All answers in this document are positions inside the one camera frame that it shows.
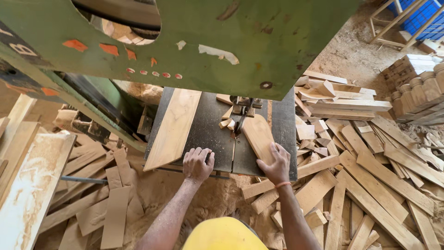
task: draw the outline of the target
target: sawdust pile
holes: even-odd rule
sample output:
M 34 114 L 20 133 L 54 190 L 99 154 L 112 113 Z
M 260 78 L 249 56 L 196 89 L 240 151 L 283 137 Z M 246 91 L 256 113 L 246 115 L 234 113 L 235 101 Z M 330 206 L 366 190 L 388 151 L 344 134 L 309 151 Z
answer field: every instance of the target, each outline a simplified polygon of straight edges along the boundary
M 130 96 L 142 101 L 144 104 L 158 105 L 160 97 L 163 93 L 163 88 L 132 81 L 120 81 L 113 80 L 123 91 L 127 92 Z

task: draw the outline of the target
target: orange paint marking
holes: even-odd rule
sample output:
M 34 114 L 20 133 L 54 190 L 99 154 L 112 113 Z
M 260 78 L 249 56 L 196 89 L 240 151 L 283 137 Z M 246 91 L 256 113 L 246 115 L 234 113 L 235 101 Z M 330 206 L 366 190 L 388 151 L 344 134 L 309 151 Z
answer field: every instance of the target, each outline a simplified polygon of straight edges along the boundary
M 153 67 L 154 64 L 157 65 L 157 61 L 156 61 L 156 59 L 154 59 L 154 57 L 152 57 L 151 58 L 151 67 Z
M 131 50 L 129 50 L 127 48 L 125 48 L 125 49 L 127 50 L 127 53 L 128 53 L 128 60 L 131 60 L 131 59 L 137 60 L 136 53 L 132 52 Z
M 63 45 L 65 45 L 66 47 L 69 48 L 75 48 L 80 52 L 85 51 L 88 47 L 86 45 L 84 45 L 83 43 L 79 42 L 79 40 L 74 39 L 74 40 L 68 40 L 64 43 L 62 43 Z
M 42 87 L 42 91 L 43 91 L 43 93 L 45 93 L 45 95 L 47 95 L 47 96 L 58 96 L 59 95 L 59 92 L 58 91 L 56 91 L 56 90 L 53 90 L 53 89 L 49 89 L 49 88 L 45 88 L 45 87 Z
M 99 44 L 99 46 L 105 51 L 106 53 L 109 53 L 111 55 L 119 56 L 119 51 L 117 49 L 117 46 L 115 45 L 107 45 L 107 44 Z

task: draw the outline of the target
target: blue plastic crate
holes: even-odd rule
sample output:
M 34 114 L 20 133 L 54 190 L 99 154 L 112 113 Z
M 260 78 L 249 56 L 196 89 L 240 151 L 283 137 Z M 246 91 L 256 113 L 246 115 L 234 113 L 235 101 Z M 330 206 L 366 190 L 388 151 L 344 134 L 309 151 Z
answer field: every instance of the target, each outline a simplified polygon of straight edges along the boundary
M 409 7 L 414 0 L 400 0 L 402 9 L 406 9 Z M 440 4 L 444 3 L 444 0 L 438 0 Z M 398 15 L 396 12 L 396 7 L 394 3 L 391 3 L 388 7 L 395 16 Z M 429 20 L 433 14 L 440 7 L 436 4 L 434 0 L 428 0 L 425 4 L 421 6 L 415 13 L 413 13 L 406 21 L 401 25 L 401 27 L 413 35 L 416 31 Z M 441 13 L 433 22 L 430 24 L 416 39 L 424 40 L 430 39 L 433 41 L 439 40 L 442 36 L 444 36 L 444 13 Z

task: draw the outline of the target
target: orange bracelet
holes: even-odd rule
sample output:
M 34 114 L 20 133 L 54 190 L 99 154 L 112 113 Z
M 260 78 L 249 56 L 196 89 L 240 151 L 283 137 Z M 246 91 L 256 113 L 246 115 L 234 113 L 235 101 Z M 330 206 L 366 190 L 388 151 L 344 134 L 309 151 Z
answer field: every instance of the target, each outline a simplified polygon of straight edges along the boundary
M 279 188 L 282 187 L 283 185 L 291 185 L 291 183 L 289 181 L 284 181 L 274 186 L 274 188 Z

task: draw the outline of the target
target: metal rod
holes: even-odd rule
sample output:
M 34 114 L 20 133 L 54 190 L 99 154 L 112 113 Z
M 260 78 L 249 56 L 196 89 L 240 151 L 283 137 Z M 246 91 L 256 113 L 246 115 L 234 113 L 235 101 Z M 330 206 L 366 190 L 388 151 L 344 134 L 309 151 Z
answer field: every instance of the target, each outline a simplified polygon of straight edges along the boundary
M 77 181 L 77 182 L 87 182 L 87 183 L 96 183 L 96 184 L 107 184 L 107 180 L 102 179 L 93 179 L 93 178 L 83 178 L 83 177 L 74 177 L 63 175 L 61 180 L 64 181 Z

